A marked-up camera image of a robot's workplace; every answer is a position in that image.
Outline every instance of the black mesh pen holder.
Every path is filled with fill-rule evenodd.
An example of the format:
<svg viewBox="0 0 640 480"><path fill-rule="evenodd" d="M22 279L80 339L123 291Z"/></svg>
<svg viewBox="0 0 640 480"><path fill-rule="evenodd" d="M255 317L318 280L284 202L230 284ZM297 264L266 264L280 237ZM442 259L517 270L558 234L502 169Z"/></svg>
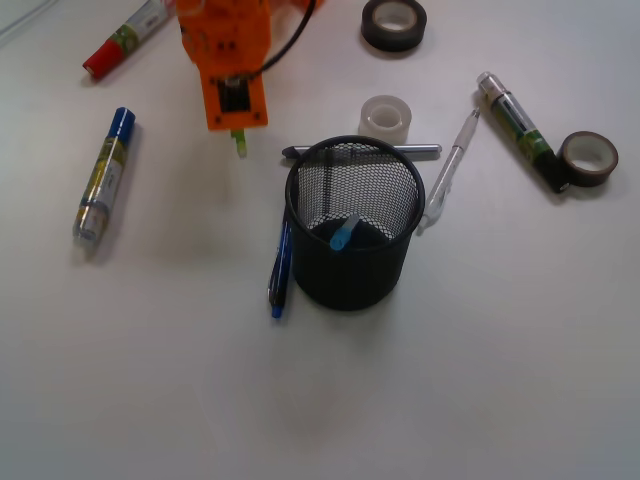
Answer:
<svg viewBox="0 0 640 480"><path fill-rule="evenodd" d="M295 163L285 197L293 274L307 295L360 310L393 290L425 204L420 174L402 153L368 137L325 140ZM335 232L356 214L349 243L332 249Z"/></svg>

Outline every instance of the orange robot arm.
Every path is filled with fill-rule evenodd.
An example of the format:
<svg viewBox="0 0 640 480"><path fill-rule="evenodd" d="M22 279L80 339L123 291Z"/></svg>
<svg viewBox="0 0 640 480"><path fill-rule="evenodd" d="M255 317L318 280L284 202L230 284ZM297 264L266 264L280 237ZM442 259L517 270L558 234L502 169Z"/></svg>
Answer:
<svg viewBox="0 0 640 480"><path fill-rule="evenodd" d="M177 15L182 44L200 70L209 130L267 125L261 74L271 46L268 0L178 0Z"/></svg>

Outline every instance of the red marker cap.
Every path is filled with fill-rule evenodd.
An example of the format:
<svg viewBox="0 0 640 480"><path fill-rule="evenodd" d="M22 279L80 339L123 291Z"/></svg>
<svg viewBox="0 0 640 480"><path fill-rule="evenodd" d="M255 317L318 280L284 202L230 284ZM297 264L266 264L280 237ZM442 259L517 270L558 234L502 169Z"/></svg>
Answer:
<svg viewBox="0 0 640 480"><path fill-rule="evenodd" d="M124 58L125 54L120 45L109 39L82 66L93 78L100 80L122 62Z"/></svg>

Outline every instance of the tape roll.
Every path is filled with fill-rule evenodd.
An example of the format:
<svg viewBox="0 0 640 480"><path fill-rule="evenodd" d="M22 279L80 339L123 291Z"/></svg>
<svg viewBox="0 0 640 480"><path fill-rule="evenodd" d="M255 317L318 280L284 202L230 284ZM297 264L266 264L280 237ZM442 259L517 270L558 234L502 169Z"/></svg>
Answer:
<svg viewBox="0 0 640 480"><path fill-rule="evenodd" d="M358 134L390 145L403 145L409 136L411 109L397 97L379 95L362 106Z"/></svg>
<svg viewBox="0 0 640 480"><path fill-rule="evenodd" d="M558 159L572 185L597 187L606 182L618 166L618 150L602 135L576 132L564 141Z"/></svg>
<svg viewBox="0 0 640 480"><path fill-rule="evenodd" d="M362 11L362 36L384 52L404 52L424 37L427 12L415 0L371 0Z"/></svg>

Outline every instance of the red marker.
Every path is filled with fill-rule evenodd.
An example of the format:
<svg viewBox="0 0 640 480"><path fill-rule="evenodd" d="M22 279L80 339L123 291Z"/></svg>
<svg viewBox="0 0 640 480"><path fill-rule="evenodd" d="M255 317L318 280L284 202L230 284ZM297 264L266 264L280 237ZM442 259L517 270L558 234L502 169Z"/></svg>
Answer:
<svg viewBox="0 0 640 480"><path fill-rule="evenodd" d="M176 0L148 0L82 66L93 78L101 79L174 15L175 7Z"/></svg>

